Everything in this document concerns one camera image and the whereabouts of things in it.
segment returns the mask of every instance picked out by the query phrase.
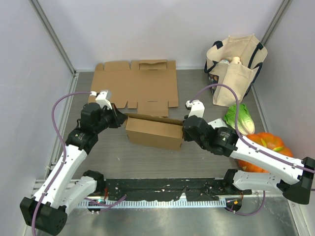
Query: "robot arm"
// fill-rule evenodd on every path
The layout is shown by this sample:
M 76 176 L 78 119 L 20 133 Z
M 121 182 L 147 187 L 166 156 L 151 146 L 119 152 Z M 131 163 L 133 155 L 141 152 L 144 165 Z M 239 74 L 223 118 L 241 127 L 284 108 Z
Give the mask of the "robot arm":
M 76 128 L 71 131 L 65 142 L 67 157 L 64 165 L 43 198 L 37 213 L 35 227 L 51 235 L 57 235 L 63 229 L 68 214 L 83 198 L 104 189 L 104 176 L 94 171 L 85 172 L 67 191 L 66 186 L 98 141 L 98 134 L 107 128 L 120 127 L 127 119 L 126 115 L 117 110 L 115 104 L 109 102 L 108 90 L 101 91 L 100 94 L 93 92 L 92 95 L 96 96 L 96 103 L 84 105 Z M 31 225 L 34 209 L 62 163 L 63 153 L 42 187 L 31 199 L 23 198 L 21 201 L 20 209 L 27 225 Z
M 244 160 L 270 173 L 248 173 L 238 170 L 228 170 L 224 182 L 226 187 L 239 190 L 255 189 L 266 191 L 279 191 L 287 199 L 300 204 L 308 204 L 313 182 L 313 174 L 296 168 L 296 166 L 315 168 L 315 161 L 309 157 L 303 160 L 281 155 L 246 137 L 256 149 L 247 146 L 238 138 L 236 132 L 228 128 L 221 119 L 207 123 L 203 118 L 204 106 L 199 100 L 188 101 L 186 107 L 191 109 L 183 124 L 185 141 L 195 141 L 202 149 L 215 155 L 224 155 Z M 259 152 L 263 150 L 282 160 L 288 161 L 292 166 L 272 159 Z

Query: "white bracket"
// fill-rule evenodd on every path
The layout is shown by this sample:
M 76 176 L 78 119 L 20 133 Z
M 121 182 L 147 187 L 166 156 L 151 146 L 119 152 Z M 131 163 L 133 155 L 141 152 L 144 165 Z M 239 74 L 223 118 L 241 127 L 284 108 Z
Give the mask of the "white bracket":
M 209 122 L 208 124 L 211 125 L 212 128 L 214 128 L 214 129 L 220 128 L 220 127 L 227 127 L 227 125 L 225 124 L 225 122 L 221 118 L 215 119 L 215 120 Z
M 280 183 L 281 179 L 272 173 L 238 171 L 235 173 L 233 181 L 233 185 L 240 190 L 264 190 L 282 194 L 277 187 L 277 183 Z
M 96 97 L 95 101 L 100 105 L 101 108 L 106 106 L 108 110 L 112 110 L 113 108 L 109 101 L 111 95 L 112 93 L 109 90 L 102 90 Z
M 205 111 L 205 107 L 202 102 L 199 100 L 193 100 L 192 102 L 186 102 L 186 108 L 191 108 L 188 117 L 197 116 L 199 118 L 203 117 L 203 113 Z
M 93 178 L 83 176 L 74 186 L 66 190 L 60 202 L 61 206 L 66 206 L 65 212 L 69 215 L 82 199 L 95 192 L 96 184 L 97 182 Z

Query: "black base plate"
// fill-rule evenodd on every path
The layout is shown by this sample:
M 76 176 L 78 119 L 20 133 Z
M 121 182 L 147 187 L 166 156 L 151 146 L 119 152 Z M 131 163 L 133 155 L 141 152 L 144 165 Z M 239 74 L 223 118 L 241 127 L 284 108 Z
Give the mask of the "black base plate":
M 107 179 L 106 188 L 109 200 L 118 200 L 126 195 L 126 201 L 171 201 L 178 200 L 182 193 L 187 201 L 218 200 L 219 195 L 239 195 L 235 189 L 229 192 L 222 179 L 215 178 L 151 178 L 151 179 Z M 243 191 L 252 194 L 251 190 Z

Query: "cardboard box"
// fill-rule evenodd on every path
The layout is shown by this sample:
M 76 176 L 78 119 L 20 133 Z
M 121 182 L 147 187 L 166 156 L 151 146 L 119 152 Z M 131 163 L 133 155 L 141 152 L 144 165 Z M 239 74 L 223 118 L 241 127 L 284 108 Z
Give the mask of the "cardboard box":
M 167 117 L 178 107 L 174 60 L 110 61 L 96 66 L 91 91 L 108 89 L 117 108 L 138 109 L 139 114 Z
M 141 114 L 126 114 L 126 132 L 134 144 L 180 150 L 183 142 L 183 122 L 177 119 Z

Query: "lettuce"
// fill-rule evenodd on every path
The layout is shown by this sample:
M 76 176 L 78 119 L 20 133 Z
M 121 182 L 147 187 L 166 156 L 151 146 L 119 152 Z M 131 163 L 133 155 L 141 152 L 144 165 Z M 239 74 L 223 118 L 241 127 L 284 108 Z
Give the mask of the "lettuce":
M 224 116 L 226 124 L 230 125 L 233 129 L 235 129 L 235 113 L 236 105 L 233 105 L 228 108 L 228 111 Z M 255 132 L 254 121 L 245 104 L 240 104 L 237 127 L 243 135 L 253 134 Z

